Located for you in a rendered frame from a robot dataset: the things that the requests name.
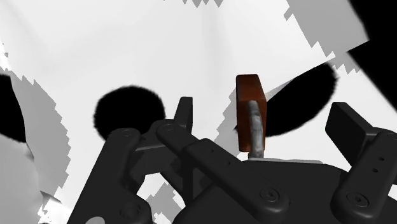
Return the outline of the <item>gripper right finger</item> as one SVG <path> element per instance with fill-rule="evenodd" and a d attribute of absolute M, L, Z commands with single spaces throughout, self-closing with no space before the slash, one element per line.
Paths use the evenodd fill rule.
<path fill-rule="evenodd" d="M 346 102 L 333 102 L 325 131 L 351 165 L 331 199 L 340 224 L 397 224 L 397 133 L 374 127 Z"/>

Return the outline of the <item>brown block with grey metal bar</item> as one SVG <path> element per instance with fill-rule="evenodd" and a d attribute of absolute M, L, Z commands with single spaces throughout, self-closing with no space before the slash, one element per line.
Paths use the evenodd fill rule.
<path fill-rule="evenodd" d="M 258 75 L 237 75 L 235 89 L 239 150 L 249 158 L 263 158 L 267 100 Z"/>

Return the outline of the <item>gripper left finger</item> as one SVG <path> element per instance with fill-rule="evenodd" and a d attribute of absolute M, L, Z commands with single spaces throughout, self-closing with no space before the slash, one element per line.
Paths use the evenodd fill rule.
<path fill-rule="evenodd" d="M 174 119 L 156 121 L 145 136 L 133 128 L 112 131 L 67 224 L 153 224 L 150 205 L 137 195 L 148 172 L 133 168 L 138 147 L 171 153 L 185 174 L 197 168 L 261 224 L 280 224 L 288 196 L 210 139 L 193 136 L 192 118 L 193 99 L 182 97 Z"/>

